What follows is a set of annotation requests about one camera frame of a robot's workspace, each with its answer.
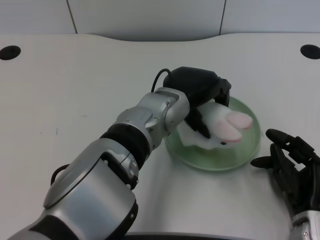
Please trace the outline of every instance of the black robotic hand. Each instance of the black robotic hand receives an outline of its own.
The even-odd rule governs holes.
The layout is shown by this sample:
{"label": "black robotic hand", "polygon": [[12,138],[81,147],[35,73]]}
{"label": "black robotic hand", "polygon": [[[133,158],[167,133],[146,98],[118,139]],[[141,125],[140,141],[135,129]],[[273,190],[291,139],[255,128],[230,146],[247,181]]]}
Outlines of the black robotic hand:
{"label": "black robotic hand", "polygon": [[[320,157],[299,136],[293,137],[275,129],[269,129],[265,134],[274,142],[270,146],[271,156],[255,158],[251,165],[271,169],[294,215],[304,211],[320,211]],[[297,164],[304,164],[305,168],[298,171],[283,150],[288,151]]]}

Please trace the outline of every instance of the black hole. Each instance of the black hole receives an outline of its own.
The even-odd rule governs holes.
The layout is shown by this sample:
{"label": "black hole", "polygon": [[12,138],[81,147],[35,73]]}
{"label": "black hole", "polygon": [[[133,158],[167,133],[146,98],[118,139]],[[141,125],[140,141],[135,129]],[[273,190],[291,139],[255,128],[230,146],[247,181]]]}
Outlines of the black hole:
{"label": "black hole", "polygon": [[320,59],[320,47],[315,45],[303,45],[300,52],[308,59]]}
{"label": "black hole", "polygon": [[15,59],[21,53],[21,48],[18,46],[6,46],[0,50],[1,60]]}

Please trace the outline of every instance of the robotic arm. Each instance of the robotic arm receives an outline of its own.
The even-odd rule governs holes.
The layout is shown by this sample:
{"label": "robotic arm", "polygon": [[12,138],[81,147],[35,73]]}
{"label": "robotic arm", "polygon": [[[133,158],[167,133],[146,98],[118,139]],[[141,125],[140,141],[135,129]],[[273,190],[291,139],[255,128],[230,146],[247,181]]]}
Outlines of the robotic arm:
{"label": "robotic arm", "polygon": [[139,182],[139,170],[162,138],[185,119],[206,134],[196,107],[211,99],[229,104],[231,85],[212,71],[180,67],[163,86],[123,111],[100,139],[53,179],[41,216],[9,240],[123,237],[138,214],[132,189]]}

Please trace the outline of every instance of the white wall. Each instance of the white wall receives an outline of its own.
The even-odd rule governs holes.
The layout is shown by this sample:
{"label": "white wall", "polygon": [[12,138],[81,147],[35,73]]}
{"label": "white wall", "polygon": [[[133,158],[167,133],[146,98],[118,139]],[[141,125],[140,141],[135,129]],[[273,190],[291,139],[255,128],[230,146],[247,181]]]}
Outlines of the white wall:
{"label": "white wall", "polygon": [[221,34],[320,33],[320,0],[226,0]]}
{"label": "white wall", "polygon": [[128,41],[219,35],[225,0],[69,0],[80,34]]}
{"label": "white wall", "polygon": [[0,34],[73,34],[66,0],[0,0]]}
{"label": "white wall", "polygon": [[[219,32],[320,33],[320,0],[68,1],[78,33],[120,40],[187,41]],[[0,34],[76,33],[70,10],[67,0],[0,0]]]}

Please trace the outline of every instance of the silver robotic arm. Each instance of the silver robotic arm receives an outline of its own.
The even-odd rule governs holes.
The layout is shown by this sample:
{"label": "silver robotic arm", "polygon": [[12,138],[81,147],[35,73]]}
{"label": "silver robotic arm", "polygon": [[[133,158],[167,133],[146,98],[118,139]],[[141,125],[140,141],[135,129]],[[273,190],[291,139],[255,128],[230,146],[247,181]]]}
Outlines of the silver robotic arm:
{"label": "silver robotic arm", "polygon": [[162,87],[122,112],[54,181],[41,216],[9,240],[106,240],[124,236],[138,205],[139,170],[190,110],[186,95]]}

